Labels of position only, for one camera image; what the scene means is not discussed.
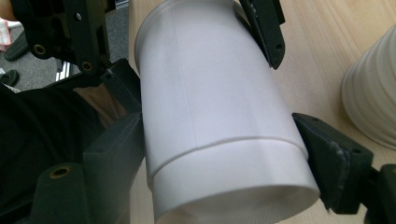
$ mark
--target skin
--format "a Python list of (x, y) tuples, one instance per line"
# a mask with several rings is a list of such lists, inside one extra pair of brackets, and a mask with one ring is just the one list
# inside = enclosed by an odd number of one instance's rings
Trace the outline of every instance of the skin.
[(0, 0), (0, 17), (8, 21), (16, 21), (10, 0)]

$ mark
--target white cylinder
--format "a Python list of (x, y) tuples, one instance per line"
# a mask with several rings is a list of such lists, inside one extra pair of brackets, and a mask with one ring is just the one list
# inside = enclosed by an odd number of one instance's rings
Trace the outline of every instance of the white cylinder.
[(318, 198), (304, 142), (233, 0), (169, 0), (135, 42), (156, 223), (275, 223)]
[(342, 99), (362, 133), (396, 149), (396, 25), (348, 70)]

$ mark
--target wooden table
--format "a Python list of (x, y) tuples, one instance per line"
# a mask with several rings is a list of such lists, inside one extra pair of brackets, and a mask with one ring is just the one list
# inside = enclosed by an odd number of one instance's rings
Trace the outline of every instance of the wooden table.
[[(149, 12), (162, 0), (131, 0), (130, 54), (134, 39)], [(286, 23), (281, 25), (286, 55), (274, 71), (277, 84), (293, 112), (323, 119), (371, 149), (374, 167), (396, 163), (396, 151), (373, 142), (351, 123), (341, 103), (344, 74), (359, 57), (396, 23), (394, 0), (281, 0)], [(143, 166), (131, 190), (132, 223), (154, 223), (151, 195)], [(356, 216), (338, 216), (318, 201), (281, 223), (363, 223), (366, 209)]]

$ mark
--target cylindrical object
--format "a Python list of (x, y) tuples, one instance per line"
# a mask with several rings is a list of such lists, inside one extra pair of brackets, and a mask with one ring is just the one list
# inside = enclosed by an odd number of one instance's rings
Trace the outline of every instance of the cylindrical object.
[(274, 223), (314, 203), (304, 142), (233, 0), (169, 0), (142, 24), (156, 223)]
[(342, 99), (346, 113), (362, 133), (396, 149), (396, 26), (348, 70)]

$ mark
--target gray carpet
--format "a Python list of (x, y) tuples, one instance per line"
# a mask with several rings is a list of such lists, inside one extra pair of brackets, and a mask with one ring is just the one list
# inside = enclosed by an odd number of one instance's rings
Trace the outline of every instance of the gray carpet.
[[(106, 17), (108, 44), (110, 47), (110, 61), (115, 62), (120, 58), (128, 58), (128, 7), (117, 9)], [(10, 30), (12, 39), (16, 39), (22, 32), (22, 27)], [(40, 60), (30, 52), (23, 55), (15, 62), (4, 59), (0, 52), (0, 67), (5, 71), (15, 69), (20, 74), (20, 80), (15, 88), (26, 91), (42, 88), (55, 81), (55, 59)], [(73, 74), (78, 73), (78, 68), (73, 66)]]

